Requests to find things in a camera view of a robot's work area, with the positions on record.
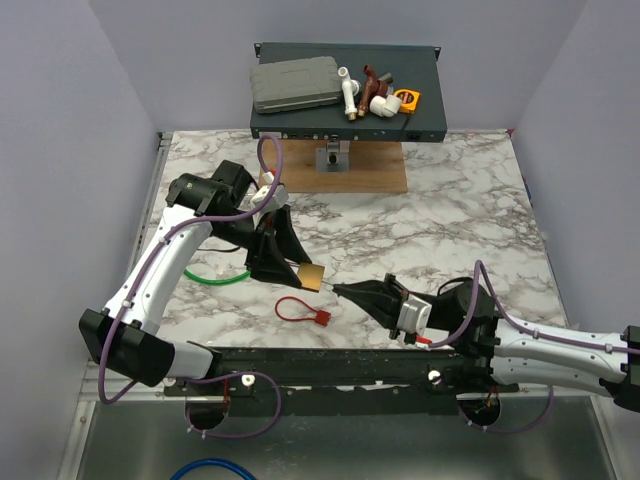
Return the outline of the brass padlock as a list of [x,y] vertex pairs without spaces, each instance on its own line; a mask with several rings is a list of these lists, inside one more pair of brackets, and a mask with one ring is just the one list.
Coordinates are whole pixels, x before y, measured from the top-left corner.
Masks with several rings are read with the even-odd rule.
[[324,272],[324,266],[301,263],[297,271],[300,288],[306,291],[319,292],[323,284]]

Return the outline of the white pvc elbow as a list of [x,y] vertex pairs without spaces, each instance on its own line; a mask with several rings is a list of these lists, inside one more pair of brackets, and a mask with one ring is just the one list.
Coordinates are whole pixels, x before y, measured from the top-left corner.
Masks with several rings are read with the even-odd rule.
[[381,118],[391,118],[399,112],[401,106],[402,100],[395,95],[376,95],[371,99],[369,111]]

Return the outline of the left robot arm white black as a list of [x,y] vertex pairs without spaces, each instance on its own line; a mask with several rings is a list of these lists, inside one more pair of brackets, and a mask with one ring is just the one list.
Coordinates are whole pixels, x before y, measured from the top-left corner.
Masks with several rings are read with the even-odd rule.
[[146,386],[187,378],[201,395],[222,380],[212,349],[158,337],[165,307],[189,261],[209,237],[247,252],[251,278],[302,288],[294,264],[311,259],[294,233],[290,208],[245,215],[252,184],[240,164],[225,160],[211,177],[183,174],[171,182],[156,233],[121,289],[99,311],[86,310],[79,329],[93,361]]

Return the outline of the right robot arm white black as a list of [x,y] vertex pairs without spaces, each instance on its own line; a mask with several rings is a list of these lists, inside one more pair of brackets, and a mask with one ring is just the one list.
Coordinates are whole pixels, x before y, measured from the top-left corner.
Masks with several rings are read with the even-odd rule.
[[[460,379],[469,390],[489,385],[539,384],[609,397],[628,411],[639,409],[639,329],[621,333],[553,327],[508,315],[471,277],[454,278],[434,294],[411,291],[394,275],[384,280],[336,284],[393,338],[428,349],[450,348],[469,359]],[[425,341],[428,331],[442,334]]]

